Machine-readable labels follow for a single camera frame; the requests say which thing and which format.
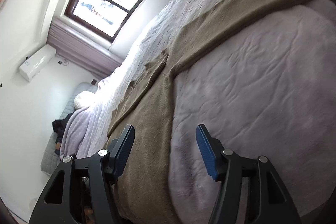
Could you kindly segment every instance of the bedspread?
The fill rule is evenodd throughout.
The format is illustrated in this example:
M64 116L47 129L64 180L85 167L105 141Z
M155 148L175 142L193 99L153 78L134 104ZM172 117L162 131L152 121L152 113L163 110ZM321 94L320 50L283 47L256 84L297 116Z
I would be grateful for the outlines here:
M107 140L112 109L130 81L172 43L182 26L219 1L172 0L135 41L121 67L100 83L101 100L68 122L61 156L75 152L82 158L100 149ZM272 13L177 76L169 189L183 223L207 222L218 190L206 174L194 141L201 122L241 156L267 155L300 215L326 201L335 180L330 165L335 164L336 83L328 77L335 72L331 58L335 55L335 10L330 1L315 0ZM318 53L325 54L325 60ZM290 59L297 56L305 58ZM304 80L301 89L291 86L296 78ZM255 92L249 89L253 85L259 85ZM326 170L328 175L316 177Z

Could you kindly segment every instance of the curtain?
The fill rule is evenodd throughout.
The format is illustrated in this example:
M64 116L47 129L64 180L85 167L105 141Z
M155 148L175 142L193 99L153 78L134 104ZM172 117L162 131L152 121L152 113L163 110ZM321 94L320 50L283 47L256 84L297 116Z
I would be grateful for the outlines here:
M53 17L51 21L47 44L53 46L60 56L101 78L111 75L122 63L121 58L69 27L57 17Z

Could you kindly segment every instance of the white pillow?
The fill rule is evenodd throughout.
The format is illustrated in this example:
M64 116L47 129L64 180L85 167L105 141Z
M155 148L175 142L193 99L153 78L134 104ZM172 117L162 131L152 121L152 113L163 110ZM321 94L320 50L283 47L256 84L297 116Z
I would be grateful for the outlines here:
M73 105L75 106L75 110L90 107L95 102L95 94L90 91L82 91L79 95L75 97L73 101Z

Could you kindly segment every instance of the blanket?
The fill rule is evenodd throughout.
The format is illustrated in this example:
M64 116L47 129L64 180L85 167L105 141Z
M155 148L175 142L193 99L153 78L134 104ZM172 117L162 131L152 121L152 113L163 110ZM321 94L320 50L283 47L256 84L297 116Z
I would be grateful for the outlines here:
M118 210L134 223L179 223L168 189L174 115L173 81L182 71L267 14L311 0L223 0L184 26L174 43L147 64L113 111L110 140L126 124L136 137L114 187Z

